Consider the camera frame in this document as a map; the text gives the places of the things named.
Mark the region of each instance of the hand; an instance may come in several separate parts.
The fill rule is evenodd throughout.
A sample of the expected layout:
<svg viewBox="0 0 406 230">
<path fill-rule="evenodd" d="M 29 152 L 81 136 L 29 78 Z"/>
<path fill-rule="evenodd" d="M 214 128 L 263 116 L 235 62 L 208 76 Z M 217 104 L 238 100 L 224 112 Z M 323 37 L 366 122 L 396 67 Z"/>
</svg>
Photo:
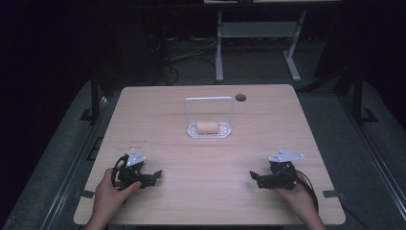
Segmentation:
<svg viewBox="0 0 406 230">
<path fill-rule="evenodd" d="M 87 222 L 86 230 L 104 229 L 125 200 L 141 186 L 141 182 L 135 182 L 122 191 L 116 190 L 111 183 L 112 171 L 113 169 L 107 169 L 101 183 L 96 187 L 93 213 Z"/>
<path fill-rule="evenodd" d="M 305 177 L 301 173 L 298 173 L 298 177 L 306 182 Z M 289 206 L 302 220 L 307 229 L 326 230 L 325 225 L 314 207 L 313 199 L 303 185 L 296 183 L 293 190 L 274 189 L 274 191 L 287 200 Z"/>
</svg>

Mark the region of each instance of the wooden table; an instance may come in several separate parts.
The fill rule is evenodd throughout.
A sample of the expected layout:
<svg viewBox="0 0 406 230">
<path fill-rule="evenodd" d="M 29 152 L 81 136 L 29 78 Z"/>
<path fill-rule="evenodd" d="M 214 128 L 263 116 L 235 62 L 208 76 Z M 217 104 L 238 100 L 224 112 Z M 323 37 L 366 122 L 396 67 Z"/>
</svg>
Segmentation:
<svg viewBox="0 0 406 230">
<path fill-rule="evenodd" d="M 224 139 L 193 139 L 184 100 L 235 97 L 232 132 Z M 288 225 L 301 221 L 281 197 L 259 189 L 249 174 L 269 174 L 278 148 L 304 155 L 295 167 L 311 180 L 325 224 L 345 215 L 301 105 L 290 85 L 129 87 L 123 90 L 85 186 L 94 192 L 104 171 L 135 147 L 147 157 L 142 173 L 163 170 L 155 187 L 139 190 L 110 223 L 135 225 Z M 82 197 L 75 222 L 89 220 L 93 199 Z"/>
</svg>

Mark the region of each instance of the metal frame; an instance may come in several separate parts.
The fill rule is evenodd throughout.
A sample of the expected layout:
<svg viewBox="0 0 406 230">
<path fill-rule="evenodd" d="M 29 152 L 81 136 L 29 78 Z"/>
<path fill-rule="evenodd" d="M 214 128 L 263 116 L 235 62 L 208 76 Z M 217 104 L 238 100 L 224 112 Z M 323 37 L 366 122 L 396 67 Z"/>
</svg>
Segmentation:
<svg viewBox="0 0 406 230">
<path fill-rule="evenodd" d="M 96 73 L 92 75 L 90 79 L 90 87 L 91 87 L 91 94 L 92 94 L 92 109 L 85 109 L 81 114 L 80 121 L 90 121 L 90 125 L 94 125 L 100 114 L 99 108 L 99 85 L 97 81 Z"/>
<path fill-rule="evenodd" d="M 283 51 L 290 75 L 294 81 L 301 77 L 293 61 L 293 53 L 305 21 L 306 10 L 302 10 L 297 21 L 285 22 L 223 22 L 221 11 L 217 18 L 217 52 L 215 54 L 215 80 L 224 80 L 221 58 L 221 42 L 223 37 L 292 37 L 288 50 Z"/>
</svg>

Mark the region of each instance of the cable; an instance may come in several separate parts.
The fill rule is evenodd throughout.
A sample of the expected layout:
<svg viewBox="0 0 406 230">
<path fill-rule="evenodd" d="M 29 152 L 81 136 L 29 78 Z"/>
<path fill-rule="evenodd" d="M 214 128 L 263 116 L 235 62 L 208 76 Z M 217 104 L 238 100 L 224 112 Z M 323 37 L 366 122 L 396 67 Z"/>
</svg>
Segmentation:
<svg viewBox="0 0 406 230">
<path fill-rule="evenodd" d="M 172 73 L 172 71 L 175 72 L 175 74 L 176 74 L 175 80 L 173 80 L 173 81 L 170 81 L 170 80 L 169 80 L 169 76 L 165 73 L 165 67 L 169 68 L 170 73 Z M 173 84 L 175 84 L 175 83 L 178 81 L 178 79 L 179 79 L 179 71 L 177 71 L 177 69 L 176 69 L 175 67 L 173 67 L 173 66 L 169 66 L 169 65 L 168 65 L 168 66 L 164 66 L 163 75 L 164 75 L 164 82 L 165 82 L 166 85 L 173 85 Z"/>
<path fill-rule="evenodd" d="M 185 60 L 203 60 L 203 61 L 209 63 L 209 64 L 215 69 L 215 65 L 214 65 L 211 61 L 209 61 L 209 60 L 207 60 L 207 59 L 205 59 L 205 58 L 203 58 L 203 57 L 187 57 L 187 58 L 183 58 L 183 59 L 180 59 L 180 60 L 176 60 L 175 63 L 176 63 L 176 62 L 180 62 L 180 61 L 185 61 Z M 165 72 L 164 72 L 164 82 L 165 82 L 167 85 L 173 85 L 173 84 L 175 84 L 176 81 L 179 79 L 179 72 L 178 72 L 174 67 L 172 67 L 172 66 L 164 66 L 164 68 L 165 68 L 165 67 L 168 67 L 170 70 L 175 71 L 175 73 L 176 73 L 176 78 L 175 78 L 174 81 L 170 82 L 169 79 L 168 79 L 168 76 L 167 76 L 167 75 L 165 74 Z"/>
<path fill-rule="evenodd" d="M 207 38 L 190 37 L 189 38 L 189 41 L 196 42 L 199 44 L 207 44 L 207 43 L 212 42 L 213 40 L 215 40 L 215 38 L 213 38 L 213 37 L 207 37 Z"/>
<path fill-rule="evenodd" d="M 200 49 L 198 49 L 196 51 L 193 51 L 193 52 L 190 52 L 188 54 L 178 56 L 178 57 L 165 57 L 164 60 L 176 61 L 176 60 L 181 60 L 181 59 L 184 59 L 184 58 L 191 58 L 191 57 L 194 57 L 194 56 L 197 56 L 197 55 L 204 54 L 204 53 L 212 50 L 213 48 L 215 48 L 217 42 L 213 38 L 212 38 L 212 40 L 213 40 L 212 44 L 210 44 L 210 45 L 208 45 L 206 47 L 200 48 Z"/>
<path fill-rule="evenodd" d="M 345 206 L 341 205 L 343 207 L 343 210 L 350 214 L 354 219 L 356 219 L 365 229 L 370 230 L 370 228 L 367 226 L 367 224 L 364 223 L 356 214 L 354 214 L 352 211 L 350 211 L 348 208 Z"/>
<path fill-rule="evenodd" d="M 251 52 L 255 52 L 256 50 L 256 46 L 254 44 L 252 44 L 251 42 L 240 42 L 241 38 L 239 37 L 234 37 L 234 39 L 231 39 L 230 41 L 228 41 L 226 43 L 228 38 L 224 39 L 221 41 L 221 43 L 223 45 L 223 49 L 222 49 L 222 55 L 224 56 L 240 56 L 240 55 L 244 55 L 247 53 L 251 53 Z"/>
<path fill-rule="evenodd" d="M 116 184 L 116 174 L 117 174 L 117 169 L 119 168 L 119 163 L 120 161 L 124 161 L 125 156 L 120 157 L 120 159 L 116 162 L 113 168 L 113 172 L 111 173 L 111 183 L 114 185 Z"/>
<path fill-rule="evenodd" d="M 311 196 L 311 198 L 313 199 L 313 204 L 314 204 L 314 207 L 316 208 L 316 211 L 317 211 L 317 213 L 319 213 L 319 201 L 318 201 L 318 199 L 317 199 L 317 196 L 316 196 L 316 194 L 314 193 L 314 190 L 313 190 L 313 188 L 311 187 L 310 188 L 310 186 L 307 184 L 307 183 L 305 183 L 304 181 L 302 181 L 301 180 L 301 178 L 299 178 L 297 175 L 292 175 L 292 174 L 290 174 L 289 172 L 286 172 L 286 171 L 284 171 L 284 170 L 281 170 L 281 172 L 282 173 L 285 173 L 285 174 L 287 174 L 287 175 L 289 175 L 289 176 L 291 176 L 291 177 L 293 177 L 295 180 L 296 180 L 296 182 L 298 182 L 299 184 L 301 184 L 304 188 L 305 188 L 305 190 L 308 192 L 308 194 Z"/>
<path fill-rule="evenodd" d="M 157 42 L 158 42 L 157 47 L 155 49 L 153 49 L 153 50 L 150 50 L 152 53 L 155 53 L 155 51 L 158 51 L 159 48 L 161 48 L 161 39 L 159 39 L 159 37 L 156 36 L 156 35 L 149 35 L 148 37 L 149 38 L 155 38 L 157 40 Z"/>
<path fill-rule="evenodd" d="M 307 182 L 310 184 L 311 189 L 314 190 L 313 185 L 311 184 L 311 181 L 308 179 L 307 175 L 305 175 L 303 172 L 298 171 L 298 170 L 296 170 L 296 172 L 301 173 L 304 176 L 304 178 L 307 180 Z"/>
</svg>

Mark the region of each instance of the dark background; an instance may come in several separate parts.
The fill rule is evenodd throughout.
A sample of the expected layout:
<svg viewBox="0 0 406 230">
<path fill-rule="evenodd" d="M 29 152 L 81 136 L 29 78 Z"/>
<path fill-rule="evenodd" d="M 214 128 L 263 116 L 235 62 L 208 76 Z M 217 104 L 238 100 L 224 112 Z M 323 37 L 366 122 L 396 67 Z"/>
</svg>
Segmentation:
<svg viewBox="0 0 406 230">
<path fill-rule="evenodd" d="M 387 2 L 345 1 L 332 16 L 335 21 L 316 78 L 352 61 L 357 73 L 378 90 L 406 127 L 406 8 L 400 1 Z M 134 11 L 94 11 L 93 7 L 105 3 L 0 2 L 0 224 L 24 189 L 66 109 L 92 74 L 100 76 L 104 94 L 125 84 L 153 84 L 160 78 L 155 67 L 161 57 L 149 53 L 147 33 L 159 34 L 164 28 L 168 35 L 181 38 L 215 35 L 215 28 L 208 26 L 208 22 L 215 23 L 213 12 L 169 13 L 166 23 L 160 24 L 158 18 Z M 301 40 L 316 36 L 326 39 L 322 16 L 326 13 L 308 12 Z"/>
</svg>

